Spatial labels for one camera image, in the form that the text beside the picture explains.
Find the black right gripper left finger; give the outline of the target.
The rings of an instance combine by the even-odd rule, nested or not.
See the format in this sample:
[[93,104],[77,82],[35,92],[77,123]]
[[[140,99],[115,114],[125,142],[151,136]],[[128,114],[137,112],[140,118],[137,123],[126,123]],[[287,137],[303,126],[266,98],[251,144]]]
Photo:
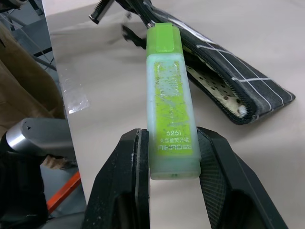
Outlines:
[[149,133],[123,134],[97,174],[82,229],[150,229]]

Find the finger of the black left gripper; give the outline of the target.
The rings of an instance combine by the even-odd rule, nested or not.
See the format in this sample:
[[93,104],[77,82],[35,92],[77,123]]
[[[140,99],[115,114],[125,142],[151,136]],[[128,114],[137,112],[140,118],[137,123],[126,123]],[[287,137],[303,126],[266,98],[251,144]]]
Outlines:
[[143,15],[142,4],[143,0],[115,0],[125,10],[137,14],[138,16]]
[[95,24],[99,24],[111,5],[112,0],[99,0],[94,11],[89,15],[91,21],[93,21]]

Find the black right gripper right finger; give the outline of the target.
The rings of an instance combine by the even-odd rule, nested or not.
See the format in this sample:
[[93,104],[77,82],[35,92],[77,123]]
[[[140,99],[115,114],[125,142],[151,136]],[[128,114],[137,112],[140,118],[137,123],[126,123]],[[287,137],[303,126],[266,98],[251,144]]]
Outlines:
[[200,186],[212,229],[288,229],[256,173],[218,133],[198,127]]

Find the green highlighter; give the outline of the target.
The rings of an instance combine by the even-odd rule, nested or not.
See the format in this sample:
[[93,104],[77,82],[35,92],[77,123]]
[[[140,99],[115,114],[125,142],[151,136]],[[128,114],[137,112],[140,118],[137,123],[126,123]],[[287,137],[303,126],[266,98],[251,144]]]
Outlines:
[[146,54],[151,179],[197,178],[201,153],[179,29],[149,28]]

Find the black white grid pouch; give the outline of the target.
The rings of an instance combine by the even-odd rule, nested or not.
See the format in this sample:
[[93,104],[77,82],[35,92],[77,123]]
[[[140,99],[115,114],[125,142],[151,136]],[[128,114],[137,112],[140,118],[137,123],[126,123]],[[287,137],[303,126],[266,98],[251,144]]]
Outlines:
[[170,22],[180,30],[189,79],[237,125],[290,104],[295,95],[233,53],[174,16],[142,0],[150,23]]

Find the orange bar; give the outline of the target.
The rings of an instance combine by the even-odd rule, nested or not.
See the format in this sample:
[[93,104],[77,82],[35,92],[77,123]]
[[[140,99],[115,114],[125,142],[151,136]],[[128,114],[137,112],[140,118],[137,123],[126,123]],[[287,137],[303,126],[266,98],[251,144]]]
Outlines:
[[56,208],[81,184],[81,177],[77,171],[47,202],[48,213]]

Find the clear tape patch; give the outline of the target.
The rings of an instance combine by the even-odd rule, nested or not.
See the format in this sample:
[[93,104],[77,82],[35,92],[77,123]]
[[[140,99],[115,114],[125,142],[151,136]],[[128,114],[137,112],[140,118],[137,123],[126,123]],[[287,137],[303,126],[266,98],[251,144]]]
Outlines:
[[62,96],[68,114],[74,114],[90,107],[90,102],[79,75],[65,73],[59,76]]

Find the silver robot body part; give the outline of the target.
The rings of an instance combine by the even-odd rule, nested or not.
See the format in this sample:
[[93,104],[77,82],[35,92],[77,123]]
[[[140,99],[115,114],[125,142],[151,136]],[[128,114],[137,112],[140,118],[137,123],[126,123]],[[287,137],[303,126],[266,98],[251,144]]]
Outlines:
[[18,153],[76,159],[69,124],[63,119],[25,118],[5,133],[4,140]]

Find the black robot body part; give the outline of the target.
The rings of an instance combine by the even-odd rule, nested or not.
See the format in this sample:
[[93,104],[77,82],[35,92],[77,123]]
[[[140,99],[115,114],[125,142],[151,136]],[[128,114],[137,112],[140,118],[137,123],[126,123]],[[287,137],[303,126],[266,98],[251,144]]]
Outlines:
[[45,157],[0,140],[0,229],[38,229],[49,214],[40,165]]

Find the brown cloth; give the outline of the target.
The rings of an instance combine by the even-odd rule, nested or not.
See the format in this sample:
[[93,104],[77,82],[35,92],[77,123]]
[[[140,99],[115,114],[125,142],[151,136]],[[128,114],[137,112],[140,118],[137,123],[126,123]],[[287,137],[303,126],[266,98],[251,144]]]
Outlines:
[[24,118],[65,119],[52,77],[0,22],[0,138]]

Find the grey metal frame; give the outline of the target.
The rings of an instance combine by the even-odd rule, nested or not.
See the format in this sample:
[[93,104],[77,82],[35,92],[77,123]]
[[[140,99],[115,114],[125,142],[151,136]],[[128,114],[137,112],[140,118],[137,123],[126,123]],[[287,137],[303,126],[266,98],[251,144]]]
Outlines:
[[[42,4],[39,0],[0,0],[0,21],[10,30],[15,40],[32,56],[32,58],[50,68],[57,70],[46,56],[52,51],[50,35]],[[21,7],[31,7],[30,15],[38,16],[37,20],[26,24],[15,17]]]

